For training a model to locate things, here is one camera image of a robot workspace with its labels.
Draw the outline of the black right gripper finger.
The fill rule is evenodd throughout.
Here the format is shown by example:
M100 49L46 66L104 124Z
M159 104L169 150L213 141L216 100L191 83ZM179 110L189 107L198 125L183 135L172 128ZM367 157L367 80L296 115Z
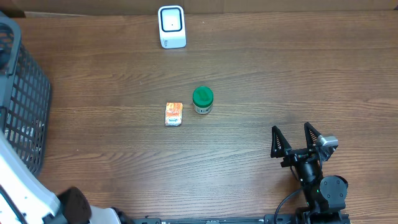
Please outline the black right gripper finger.
M308 148L315 148L317 139L321 135L309 122L304 124L305 138Z
M285 157L292 150L291 145L286 140L277 126L272 127L272 146L271 158Z

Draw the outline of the green lid seasoning jar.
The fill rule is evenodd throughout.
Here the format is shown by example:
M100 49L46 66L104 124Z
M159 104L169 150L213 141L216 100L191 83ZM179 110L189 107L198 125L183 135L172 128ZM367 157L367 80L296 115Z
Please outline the green lid seasoning jar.
M192 95L193 107L198 114L208 114L213 107L214 94L207 86L199 86Z

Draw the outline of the orange small snack packet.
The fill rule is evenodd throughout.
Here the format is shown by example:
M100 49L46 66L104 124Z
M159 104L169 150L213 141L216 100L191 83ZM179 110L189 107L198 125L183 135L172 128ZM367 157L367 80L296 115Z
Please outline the orange small snack packet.
M183 104L168 102L165 107L165 125L180 126L182 123Z

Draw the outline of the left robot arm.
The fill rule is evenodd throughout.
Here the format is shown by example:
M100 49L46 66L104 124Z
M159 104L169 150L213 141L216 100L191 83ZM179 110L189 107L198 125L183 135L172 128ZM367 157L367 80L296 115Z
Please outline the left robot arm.
M1 223L133 222L117 208L90 205L76 187L58 195L47 189L35 176L40 157L30 139L1 131Z

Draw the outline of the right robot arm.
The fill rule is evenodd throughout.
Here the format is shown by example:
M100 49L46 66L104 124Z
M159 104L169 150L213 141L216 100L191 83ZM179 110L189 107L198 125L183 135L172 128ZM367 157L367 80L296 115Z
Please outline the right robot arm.
M323 175L323 163L328 161L338 147L334 135L323 135L309 122L304 124L307 146L293 149L277 126L272 127L271 157L281 158L282 167L288 167L300 183L300 188L286 196L277 206L269 223L349 223L345 199L348 181L339 175ZM297 208L293 215L279 212L286 201L302 192L307 206Z

